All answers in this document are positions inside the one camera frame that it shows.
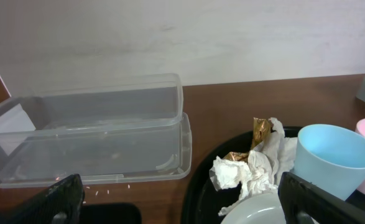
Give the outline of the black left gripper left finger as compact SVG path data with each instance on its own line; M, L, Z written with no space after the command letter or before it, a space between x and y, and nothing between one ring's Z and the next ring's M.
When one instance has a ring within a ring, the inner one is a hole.
M81 177L72 174L13 209L0 213L0 224L78 223L84 198Z

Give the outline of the light blue plastic cup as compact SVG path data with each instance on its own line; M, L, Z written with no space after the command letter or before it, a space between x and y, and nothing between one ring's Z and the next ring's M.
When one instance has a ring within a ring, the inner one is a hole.
M312 124L297 136L292 172L346 200L365 180L365 139L330 124Z

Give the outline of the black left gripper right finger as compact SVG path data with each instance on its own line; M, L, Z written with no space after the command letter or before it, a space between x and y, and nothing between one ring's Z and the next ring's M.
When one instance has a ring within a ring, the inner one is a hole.
M365 211L291 172L284 172L278 196L288 224L365 224Z

